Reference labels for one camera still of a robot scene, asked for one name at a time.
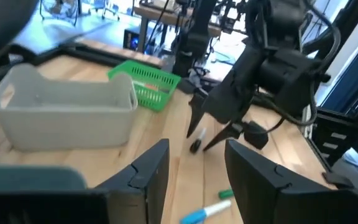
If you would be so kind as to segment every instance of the plastic storage bin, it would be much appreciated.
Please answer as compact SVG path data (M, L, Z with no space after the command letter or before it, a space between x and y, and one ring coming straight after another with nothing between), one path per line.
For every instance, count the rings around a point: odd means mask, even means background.
M3 106L8 86L14 94ZM132 79L125 73L106 83L55 81L20 64L0 83L0 125L12 145L26 151L123 144L136 108Z
M161 111L169 102L180 77L134 61L126 61L110 72L108 77L126 72L134 80L139 105Z

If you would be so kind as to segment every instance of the black metal bracket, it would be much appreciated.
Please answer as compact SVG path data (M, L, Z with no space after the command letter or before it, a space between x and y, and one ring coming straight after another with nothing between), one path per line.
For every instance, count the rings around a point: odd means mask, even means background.
M0 66L0 81L5 77L6 73L15 65L19 63L30 63L34 66L41 65L55 57L59 57L61 55L67 55L70 57L86 60L89 62L98 63L100 65L105 65L109 67L115 67L126 60L135 60L136 59L126 57L121 54L115 54L111 52L107 52L104 50L99 50L93 47L89 47L86 44L77 43L77 42L67 42L57 46L54 49L48 50L42 54L37 55L36 57L24 57L23 60L14 61L7 65ZM159 66L138 61L139 63L143 63L145 65L160 68Z

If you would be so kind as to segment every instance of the white wall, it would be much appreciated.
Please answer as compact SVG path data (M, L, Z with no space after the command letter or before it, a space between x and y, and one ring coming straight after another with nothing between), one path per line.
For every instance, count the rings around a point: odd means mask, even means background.
M332 62L331 66L328 68L327 73L332 76L329 83L323 84L317 95L319 96L316 101L320 105L324 99L328 96L329 92L332 90L332 87L338 81L338 78L343 74L349 64L354 60L358 54L358 25L354 29L353 33L350 35L342 49L339 51L337 57Z

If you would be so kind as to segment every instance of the wooden table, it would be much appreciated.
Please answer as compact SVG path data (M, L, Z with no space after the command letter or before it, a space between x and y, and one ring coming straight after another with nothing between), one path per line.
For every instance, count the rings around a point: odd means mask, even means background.
M147 28L149 26L149 21L156 21L161 15L161 10L152 9L150 7L145 6L135 6L134 12L142 17L142 22L140 24L140 34L139 34L139 44L137 51L144 52L144 47L146 44L146 35L147 35ZM191 14L193 13L192 9L187 11L187 17L181 17L179 19L179 23L181 25L185 25L186 22L189 20ZM165 36L167 31L167 25L176 25L178 20L178 14L171 13L171 12L164 12L161 17L161 23L164 24L163 28L163 36ZM218 26L209 25L209 34L212 37L219 37L221 35L221 29Z
M108 47L97 42L85 42L107 51L131 54L141 60L160 63L159 59L154 57ZM39 71L51 79L101 82L108 80L106 72L109 69L111 68L70 57L55 58L39 66ZM218 202L218 191L230 187L224 162L223 142L205 154L193 155L189 152L189 147L195 140L194 136L203 127L207 128L207 132L202 146L223 128L223 125L206 115L195 134L187 139L186 132L191 115L188 106L190 98L191 96L177 90L160 113L139 108L130 141L124 146L110 149L20 152L12 148L0 127L0 164L70 166L83 174L89 187L94 187L131 163L161 138L169 138L170 173L162 223L178 223L180 218L197 208ZM273 112L255 106L250 109L247 117L265 127L271 127L279 120ZM296 126L284 123L269 134L269 137L270 141L262 151L258 151L259 153L305 177L334 188L323 180L321 173L324 169ZM239 142L249 146L243 139ZM236 203L233 205L231 209L208 219L205 223L242 223Z

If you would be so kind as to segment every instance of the white plastic bin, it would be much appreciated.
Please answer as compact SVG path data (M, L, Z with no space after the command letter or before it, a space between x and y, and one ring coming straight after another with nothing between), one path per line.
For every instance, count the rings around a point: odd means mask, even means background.
M14 94L1 101L9 86ZM101 148L128 141L137 108L131 77L110 82L49 80L35 67L13 67L0 83L0 125L19 150Z

